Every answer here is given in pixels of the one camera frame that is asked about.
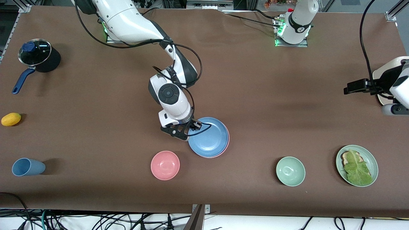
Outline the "yellow lemon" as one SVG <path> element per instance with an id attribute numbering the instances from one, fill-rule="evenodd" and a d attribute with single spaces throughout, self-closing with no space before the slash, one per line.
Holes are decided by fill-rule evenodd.
<path id="1" fill-rule="evenodd" d="M 18 124 L 21 121 L 21 118 L 22 116 L 19 113 L 9 113 L 1 119 L 1 124 L 5 127 L 11 127 Z"/>

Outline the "pink bowl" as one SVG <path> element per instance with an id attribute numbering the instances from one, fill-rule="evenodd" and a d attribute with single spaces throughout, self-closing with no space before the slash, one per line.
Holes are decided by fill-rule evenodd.
<path id="1" fill-rule="evenodd" d="M 163 181 L 170 180 L 178 174 L 180 161 L 175 153 L 164 150 L 152 158 L 150 169 L 156 179 Z"/>

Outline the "blue pot with lid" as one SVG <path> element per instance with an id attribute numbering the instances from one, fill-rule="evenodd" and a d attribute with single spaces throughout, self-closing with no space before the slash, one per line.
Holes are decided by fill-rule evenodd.
<path id="1" fill-rule="evenodd" d="M 21 73 L 19 76 L 15 86 L 12 89 L 12 94 L 18 94 L 19 91 L 22 89 L 22 86 L 30 74 L 34 72 L 40 73 L 48 73 L 56 69 L 61 61 L 60 53 L 52 46 L 52 51 L 50 56 L 45 60 L 43 63 L 35 65 L 35 66 L 27 66 L 27 69 Z"/>

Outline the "green bowl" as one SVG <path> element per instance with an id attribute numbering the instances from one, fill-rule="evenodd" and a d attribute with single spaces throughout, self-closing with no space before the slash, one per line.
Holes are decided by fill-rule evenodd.
<path id="1" fill-rule="evenodd" d="M 299 186 L 305 180 L 305 166 L 299 159 L 285 156 L 276 165 L 276 176 L 286 186 Z"/>

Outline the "green plate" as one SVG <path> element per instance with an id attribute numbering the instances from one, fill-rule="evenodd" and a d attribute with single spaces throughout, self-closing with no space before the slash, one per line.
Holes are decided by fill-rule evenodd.
<path id="1" fill-rule="evenodd" d="M 340 174 L 340 176 L 350 185 L 355 186 L 353 184 L 351 184 L 350 182 L 347 181 L 347 177 L 346 177 L 346 172 L 344 171 L 343 165 L 342 165 L 342 159 L 341 159 L 341 155 L 342 153 L 348 151 L 348 150 L 356 150 L 357 152 L 360 153 L 360 155 L 362 156 L 362 158 L 364 159 L 365 162 L 367 162 L 367 166 L 368 169 L 372 175 L 373 178 L 373 182 L 370 184 L 372 185 L 378 176 L 379 173 L 379 167 L 377 165 L 377 161 L 374 158 L 373 154 L 370 153 L 370 151 L 368 151 L 366 148 L 361 147 L 359 145 L 346 145 L 344 147 L 342 147 L 338 153 L 336 154 L 335 157 L 335 162 L 336 162 L 336 170 L 338 171 L 338 173 Z"/>

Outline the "bread slice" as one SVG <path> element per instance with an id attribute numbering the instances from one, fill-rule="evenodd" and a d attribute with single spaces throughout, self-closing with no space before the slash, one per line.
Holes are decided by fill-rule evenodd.
<path id="1" fill-rule="evenodd" d="M 342 153 L 341 155 L 342 166 L 346 166 L 346 164 L 349 163 L 349 155 L 352 155 L 353 157 L 352 159 L 358 160 L 359 163 L 364 161 L 364 159 L 362 158 L 359 152 L 355 150 L 349 150 L 349 151 Z"/>

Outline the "green lettuce leaf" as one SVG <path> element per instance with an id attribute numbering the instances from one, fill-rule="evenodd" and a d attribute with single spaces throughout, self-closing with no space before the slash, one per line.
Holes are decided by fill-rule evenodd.
<path id="1" fill-rule="evenodd" d="M 367 162 L 359 163 L 358 160 L 352 158 L 352 155 L 349 155 L 349 163 L 343 167 L 346 172 L 347 181 L 355 186 L 370 185 L 373 182 L 373 178 L 368 169 Z"/>

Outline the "blue cup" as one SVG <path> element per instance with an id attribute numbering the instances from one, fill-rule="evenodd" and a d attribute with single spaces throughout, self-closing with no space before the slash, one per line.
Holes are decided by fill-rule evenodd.
<path id="1" fill-rule="evenodd" d="M 29 159 L 20 158 L 12 166 L 12 173 L 15 176 L 35 176 L 43 173 L 46 169 L 44 163 Z"/>

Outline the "dark post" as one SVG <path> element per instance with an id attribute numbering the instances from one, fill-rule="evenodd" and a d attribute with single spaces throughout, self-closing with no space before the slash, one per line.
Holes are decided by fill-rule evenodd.
<path id="1" fill-rule="evenodd" d="M 205 205 L 196 205 L 183 230 L 203 230 L 205 211 Z"/>

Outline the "cream toaster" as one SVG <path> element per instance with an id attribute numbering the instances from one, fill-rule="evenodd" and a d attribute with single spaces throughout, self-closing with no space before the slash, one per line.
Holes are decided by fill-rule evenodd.
<path id="1" fill-rule="evenodd" d="M 405 88 L 394 90 L 395 96 L 390 88 L 400 77 L 408 76 Z M 409 56 L 396 57 L 373 72 L 374 83 L 378 87 L 377 98 L 382 106 L 387 104 L 403 103 L 409 109 Z"/>

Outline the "brown table cover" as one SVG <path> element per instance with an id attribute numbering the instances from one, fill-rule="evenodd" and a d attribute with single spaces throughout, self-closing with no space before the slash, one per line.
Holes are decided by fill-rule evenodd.
<path id="1" fill-rule="evenodd" d="M 203 75 L 190 87 L 195 117 L 215 117 L 230 143 L 216 158 L 160 130 L 162 109 L 148 91 L 152 66 L 172 64 L 159 45 L 109 48 L 82 28 L 73 6 L 34 6 L 24 13 L 0 64 L 0 208 L 191 213 L 210 204 L 217 214 L 409 217 L 409 116 L 385 116 L 374 96 L 343 94 L 367 77 L 359 43 L 360 14 L 320 13 L 307 48 L 275 47 L 272 30 L 217 10 L 157 9 L 146 17 L 195 50 Z M 25 42 L 42 38 L 59 66 L 27 69 Z M 373 154 L 379 167 L 368 187 L 348 184 L 335 157 L 346 145 Z M 180 161 L 170 180 L 156 179 L 152 158 L 169 150 Z M 306 176 L 284 185 L 276 165 L 299 159 Z M 15 176 L 20 158 L 43 173 Z"/>

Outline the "glass lid blue knob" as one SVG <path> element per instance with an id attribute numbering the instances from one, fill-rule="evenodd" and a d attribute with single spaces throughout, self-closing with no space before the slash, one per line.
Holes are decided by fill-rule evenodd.
<path id="1" fill-rule="evenodd" d="M 18 57 L 22 64 L 35 66 L 47 60 L 51 51 L 52 45 L 48 41 L 35 38 L 22 44 Z"/>

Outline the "small metal bracket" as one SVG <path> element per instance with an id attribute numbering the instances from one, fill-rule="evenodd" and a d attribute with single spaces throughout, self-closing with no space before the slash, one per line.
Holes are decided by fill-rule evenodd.
<path id="1" fill-rule="evenodd" d="M 193 204 L 192 205 L 192 212 L 194 212 L 194 210 L 196 209 L 196 206 L 197 206 L 197 204 Z M 210 206 L 210 204 L 205 204 L 205 205 L 203 205 L 203 207 L 205 208 L 205 214 L 210 214 L 210 212 L 211 212 L 211 206 Z"/>

